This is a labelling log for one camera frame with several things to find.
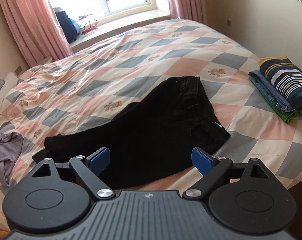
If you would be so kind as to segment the black trousers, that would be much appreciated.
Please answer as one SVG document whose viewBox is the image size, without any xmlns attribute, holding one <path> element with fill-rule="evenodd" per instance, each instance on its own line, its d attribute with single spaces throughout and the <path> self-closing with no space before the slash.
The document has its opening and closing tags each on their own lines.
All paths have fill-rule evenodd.
<svg viewBox="0 0 302 240">
<path fill-rule="evenodd" d="M 33 160 L 38 163 L 52 158 L 65 163 L 105 146 L 110 150 L 110 163 L 99 178 L 112 189 L 126 189 L 191 167 L 195 147 L 215 154 L 229 137 L 201 80 L 195 76 L 171 77 L 106 124 L 47 137 L 44 149 Z"/>
</svg>

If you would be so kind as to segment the checkered pink grey quilt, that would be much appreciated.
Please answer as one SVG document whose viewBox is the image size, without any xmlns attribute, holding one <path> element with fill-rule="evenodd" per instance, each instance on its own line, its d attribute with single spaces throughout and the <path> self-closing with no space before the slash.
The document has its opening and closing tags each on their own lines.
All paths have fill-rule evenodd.
<svg viewBox="0 0 302 240">
<path fill-rule="evenodd" d="M 105 124 L 170 77 L 198 76 L 231 138 L 218 151 L 236 162 L 261 159 L 290 188 L 302 181 L 302 116 L 285 123 L 249 81 L 251 51 L 210 27 L 167 20 L 107 38 L 60 61 L 24 72 L 0 103 L 0 132 L 24 137 L 6 193 L 33 167 L 46 137 Z"/>
</svg>

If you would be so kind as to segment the grey purple garment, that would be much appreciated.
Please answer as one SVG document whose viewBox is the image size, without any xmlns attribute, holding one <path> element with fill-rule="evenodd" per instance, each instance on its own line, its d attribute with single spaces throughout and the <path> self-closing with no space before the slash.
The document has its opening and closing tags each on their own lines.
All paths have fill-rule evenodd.
<svg viewBox="0 0 302 240">
<path fill-rule="evenodd" d="M 9 176 L 21 154 L 23 140 L 19 133 L 0 132 L 0 183 L 3 186 L 9 185 Z"/>
</svg>

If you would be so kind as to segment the green folded garment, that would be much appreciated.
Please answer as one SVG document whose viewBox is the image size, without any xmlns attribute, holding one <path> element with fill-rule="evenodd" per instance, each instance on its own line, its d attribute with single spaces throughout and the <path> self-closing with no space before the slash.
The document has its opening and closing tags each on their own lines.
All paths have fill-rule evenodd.
<svg viewBox="0 0 302 240">
<path fill-rule="evenodd" d="M 290 112 L 282 112 L 280 111 L 268 98 L 266 95 L 263 94 L 263 92 L 257 87 L 255 81 L 249 77 L 249 80 L 251 83 L 257 88 L 257 90 L 260 92 L 260 94 L 263 96 L 265 101 L 269 104 L 269 106 L 272 108 L 272 110 L 285 122 L 290 123 L 294 118 L 298 118 L 302 116 L 302 109 L 299 110 L 293 110 Z"/>
</svg>

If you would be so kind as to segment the blue folded garment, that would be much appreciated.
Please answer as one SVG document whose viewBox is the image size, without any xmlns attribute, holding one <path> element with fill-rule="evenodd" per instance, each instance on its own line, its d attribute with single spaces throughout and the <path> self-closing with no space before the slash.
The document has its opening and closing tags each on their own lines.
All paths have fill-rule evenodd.
<svg viewBox="0 0 302 240">
<path fill-rule="evenodd" d="M 257 87 L 280 111 L 290 112 L 294 110 L 289 101 L 275 89 L 259 70 L 249 72 L 248 76 L 255 81 Z"/>
</svg>

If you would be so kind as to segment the blue bag on windowsill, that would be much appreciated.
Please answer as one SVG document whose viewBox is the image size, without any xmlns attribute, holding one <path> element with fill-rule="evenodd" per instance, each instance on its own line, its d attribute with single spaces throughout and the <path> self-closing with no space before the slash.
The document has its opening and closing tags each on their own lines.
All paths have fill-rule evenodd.
<svg viewBox="0 0 302 240">
<path fill-rule="evenodd" d="M 54 8 L 54 12 L 56 13 L 56 17 L 67 41 L 69 43 L 75 41 L 76 38 L 80 35 L 80 26 L 78 25 L 78 23 L 72 18 L 69 18 L 67 13 L 60 7 Z"/>
</svg>

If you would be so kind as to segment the pink curtain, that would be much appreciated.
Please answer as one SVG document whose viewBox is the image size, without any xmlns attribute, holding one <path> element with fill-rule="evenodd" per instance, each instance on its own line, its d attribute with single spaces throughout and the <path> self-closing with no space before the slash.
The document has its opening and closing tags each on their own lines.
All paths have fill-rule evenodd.
<svg viewBox="0 0 302 240">
<path fill-rule="evenodd" d="M 48 0 L 0 0 L 0 5 L 29 67 L 47 57 L 58 61 L 73 54 Z"/>
<path fill-rule="evenodd" d="M 192 20 L 207 24 L 205 0 L 168 0 L 171 19 Z"/>
</svg>

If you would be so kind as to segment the pink curtain far side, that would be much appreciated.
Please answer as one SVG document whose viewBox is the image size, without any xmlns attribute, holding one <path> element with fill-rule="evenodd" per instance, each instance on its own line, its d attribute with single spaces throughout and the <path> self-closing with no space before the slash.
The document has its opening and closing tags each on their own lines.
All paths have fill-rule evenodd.
<svg viewBox="0 0 302 240">
<path fill-rule="evenodd" d="M 205 0 L 168 0 L 171 19 L 192 20 L 207 24 Z"/>
</svg>

